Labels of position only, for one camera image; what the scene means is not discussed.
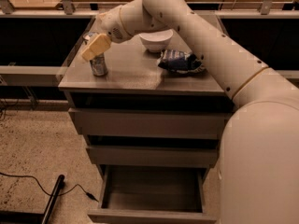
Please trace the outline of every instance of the black metal stand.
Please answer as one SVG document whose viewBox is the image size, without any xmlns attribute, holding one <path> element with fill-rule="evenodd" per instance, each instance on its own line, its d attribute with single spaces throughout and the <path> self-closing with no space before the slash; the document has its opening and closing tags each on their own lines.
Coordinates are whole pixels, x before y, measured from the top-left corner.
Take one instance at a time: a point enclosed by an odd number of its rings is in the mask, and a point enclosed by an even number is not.
<svg viewBox="0 0 299 224">
<path fill-rule="evenodd" d="M 0 211 L 0 223 L 47 224 L 60 190 L 64 187 L 64 175 L 59 175 L 43 214 Z"/>
</svg>

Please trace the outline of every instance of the speckled floor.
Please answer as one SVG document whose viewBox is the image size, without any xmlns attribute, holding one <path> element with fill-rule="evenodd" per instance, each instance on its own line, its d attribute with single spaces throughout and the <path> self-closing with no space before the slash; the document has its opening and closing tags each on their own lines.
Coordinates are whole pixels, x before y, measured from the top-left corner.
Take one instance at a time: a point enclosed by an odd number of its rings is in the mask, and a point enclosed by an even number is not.
<svg viewBox="0 0 299 224">
<path fill-rule="evenodd" d="M 0 172 L 33 175 L 51 193 L 59 175 L 64 175 L 67 191 L 80 184 L 96 198 L 102 179 L 86 153 L 86 143 L 78 135 L 67 113 L 66 103 L 40 103 L 36 109 L 21 104 L 11 107 L 0 121 Z M 219 215 L 217 165 L 204 184 L 206 211 Z M 34 179 L 0 175 L 0 211 L 42 213 L 49 197 Z M 50 224 L 90 224 L 87 212 L 97 202 L 76 187 L 57 199 Z"/>
</svg>

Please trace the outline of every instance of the floor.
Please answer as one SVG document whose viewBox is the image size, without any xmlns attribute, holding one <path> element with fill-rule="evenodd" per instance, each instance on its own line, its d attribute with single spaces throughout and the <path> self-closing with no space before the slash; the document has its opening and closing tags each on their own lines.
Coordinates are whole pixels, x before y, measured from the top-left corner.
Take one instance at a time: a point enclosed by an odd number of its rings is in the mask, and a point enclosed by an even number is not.
<svg viewBox="0 0 299 224">
<path fill-rule="evenodd" d="M 0 116 L 0 172 L 9 175 L 33 175 L 45 191 L 51 193 L 59 175 L 64 175 L 64 189 L 80 184 L 99 197 L 102 179 L 91 164 L 86 143 L 78 135 L 66 102 L 39 102 L 34 109 L 19 101 Z M 219 216 L 218 164 L 211 169 L 205 184 L 206 212 Z M 42 213 L 49 196 L 33 178 L 0 175 L 0 211 Z M 91 224 L 87 216 L 97 208 L 80 187 L 60 196 L 50 217 L 50 224 Z"/>
</svg>

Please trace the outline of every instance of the white robotic arm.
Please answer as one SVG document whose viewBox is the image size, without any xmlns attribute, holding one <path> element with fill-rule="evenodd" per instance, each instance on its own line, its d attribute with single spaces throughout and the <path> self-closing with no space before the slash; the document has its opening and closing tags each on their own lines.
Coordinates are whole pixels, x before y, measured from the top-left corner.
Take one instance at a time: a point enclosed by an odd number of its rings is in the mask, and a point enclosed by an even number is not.
<svg viewBox="0 0 299 224">
<path fill-rule="evenodd" d="M 221 224 L 298 224 L 299 90 L 184 0 L 135 0 L 102 16 L 112 42 L 172 28 L 239 109 L 221 139 Z"/>
</svg>

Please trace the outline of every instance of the bowl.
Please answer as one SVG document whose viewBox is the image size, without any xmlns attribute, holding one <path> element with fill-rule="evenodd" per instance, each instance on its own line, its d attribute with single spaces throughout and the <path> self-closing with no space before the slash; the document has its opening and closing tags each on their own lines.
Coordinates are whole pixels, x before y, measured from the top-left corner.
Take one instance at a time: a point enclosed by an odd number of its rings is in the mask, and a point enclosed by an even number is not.
<svg viewBox="0 0 299 224">
<path fill-rule="evenodd" d="M 173 31 L 168 29 L 155 33 L 142 33 L 139 34 L 139 37 L 143 46 L 150 52 L 161 52 L 161 50 L 166 49 L 173 34 Z"/>
</svg>

